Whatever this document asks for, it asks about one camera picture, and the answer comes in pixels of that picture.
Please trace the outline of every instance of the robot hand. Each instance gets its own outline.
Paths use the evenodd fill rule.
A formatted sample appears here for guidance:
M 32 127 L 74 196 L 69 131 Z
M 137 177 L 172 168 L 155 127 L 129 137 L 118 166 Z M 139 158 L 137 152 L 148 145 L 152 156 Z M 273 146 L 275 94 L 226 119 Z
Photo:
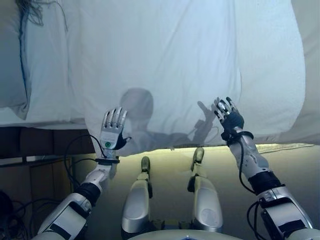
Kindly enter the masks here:
M 218 111 L 214 111 L 214 113 L 222 124 L 224 131 L 232 133 L 237 127 L 243 129 L 245 124 L 244 118 L 240 115 L 230 97 L 227 97 L 226 100 L 229 104 L 219 98 L 214 101 L 218 109 Z
M 104 114 L 100 134 L 100 144 L 104 153 L 123 148 L 130 139 L 124 139 L 122 135 L 126 116 L 127 111 L 122 107 Z
M 214 101 L 217 108 L 214 113 L 224 128 L 224 132 L 221 134 L 222 139 L 229 145 L 229 143 L 240 136 L 238 134 L 239 132 L 249 135 L 253 139 L 254 136 L 250 132 L 242 131 L 245 121 L 235 104 L 232 102 L 230 97 L 227 97 L 226 100 L 229 104 L 219 98 Z

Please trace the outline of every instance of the bed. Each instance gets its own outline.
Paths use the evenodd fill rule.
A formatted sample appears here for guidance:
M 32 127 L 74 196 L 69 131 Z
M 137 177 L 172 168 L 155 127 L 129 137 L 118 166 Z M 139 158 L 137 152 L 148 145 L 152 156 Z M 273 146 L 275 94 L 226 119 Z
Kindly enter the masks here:
M 30 20 L 25 26 L 28 112 L 21 119 L 11 108 L 0 108 L 0 126 L 88 129 L 98 137 L 106 109 L 120 104 L 135 109 L 131 99 L 142 98 L 144 111 L 131 115 L 126 129 L 136 141 L 121 155 L 216 146 L 224 144 L 222 129 L 204 113 L 215 97 L 230 96 L 257 143 L 319 143 L 316 0 L 292 0 L 292 5 L 289 0 L 247 5 L 220 0 L 207 1 L 206 7 L 170 2 L 150 3 L 148 10 L 112 1 L 39 4 L 43 26 Z M 203 21 L 195 21 L 197 15 Z M 279 34 L 272 38 L 272 33 Z M 146 121 L 150 109 L 147 130 L 134 131 L 134 121 Z

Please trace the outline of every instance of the robot forearm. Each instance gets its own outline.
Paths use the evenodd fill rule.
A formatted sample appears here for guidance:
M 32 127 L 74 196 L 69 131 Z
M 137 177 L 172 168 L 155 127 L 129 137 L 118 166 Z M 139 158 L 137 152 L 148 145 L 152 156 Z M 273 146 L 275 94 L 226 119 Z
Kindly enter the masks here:
M 102 158 L 96 159 L 96 168 L 86 176 L 74 193 L 64 199 L 44 220 L 34 239 L 73 240 L 85 227 L 87 217 L 102 192 L 101 183 L 112 178 L 116 172 L 119 163 L 116 150 L 127 142 L 122 137 L 126 115 L 127 111 L 122 107 L 105 113 L 100 134 Z
M 74 193 L 67 196 L 43 221 L 38 236 L 34 239 L 46 239 L 44 238 L 46 235 L 56 240 L 60 238 L 73 240 L 85 227 L 87 217 L 102 192 L 100 184 L 108 178 L 112 167 L 112 163 L 98 164 Z
M 288 238 L 302 229 L 313 225 L 302 207 L 269 169 L 268 161 L 259 154 L 253 135 L 243 131 L 244 119 L 230 98 L 229 103 L 217 99 L 215 104 L 224 133 L 221 135 L 236 158 L 239 176 L 243 173 L 256 194 L 265 227 L 273 240 Z

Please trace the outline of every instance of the pillow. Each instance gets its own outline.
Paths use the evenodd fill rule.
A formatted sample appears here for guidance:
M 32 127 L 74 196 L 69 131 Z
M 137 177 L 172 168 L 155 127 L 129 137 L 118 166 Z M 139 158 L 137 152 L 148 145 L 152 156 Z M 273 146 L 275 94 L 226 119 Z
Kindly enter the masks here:
M 0 108 L 10 107 L 22 119 L 26 119 L 31 93 L 24 71 L 27 18 L 15 0 L 0 1 Z

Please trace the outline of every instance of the black joint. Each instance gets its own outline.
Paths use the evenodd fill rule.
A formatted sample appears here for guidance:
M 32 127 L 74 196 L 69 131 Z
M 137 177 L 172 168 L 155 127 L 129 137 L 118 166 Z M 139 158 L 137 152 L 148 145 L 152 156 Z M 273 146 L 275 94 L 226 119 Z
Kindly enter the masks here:
M 189 179 L 187 190 L 190 193 L 194 193 L 195 192 L 195 182 L 196 182 L 196 177 L 197 176 L 199 176 L 199 175 L 196 174 L 196 175 L 190 177 L 190 179 Z
M 148 193 L 149 193 L 149 199 L 152 199 L 153 197 L 153 190 L 152 190 L 152 185 L 151 185 L 151 182 L 150 181 L 147 181 L 148 182 Z
M 259 172 L 250 177 L 248 181 L 256 195 L 259 195 L 260 193 L 270 189 L 284 186 L 272 171 Z
M 109 159 L 109 158 L 96 158 L 95 161 L 98 162 L 99 165 L 103 165 L 103 166 L 110 166 L 112 164 L 120 163 L 119 159 Z
M 236 132 L 236 131 L 232 131 L 232 132 L 229 132 L 229 131 L 224 131 L 222 134 L 221 134 L 221 137 L 224 141 L 226 141 L 226 144 L 228 146 L 238 142 L 240 140 L 240 138 L 242 136 L 248 136 L 250 137 L 252 140 L 254 139 L 254 135 L 249 132 L 249 131 L 241 131 L 241 132 Z
M 88 199 L 93 207 L 96 205 L 101 193 L 100 189 L 90 182 L 82 183 L 74 192 Z

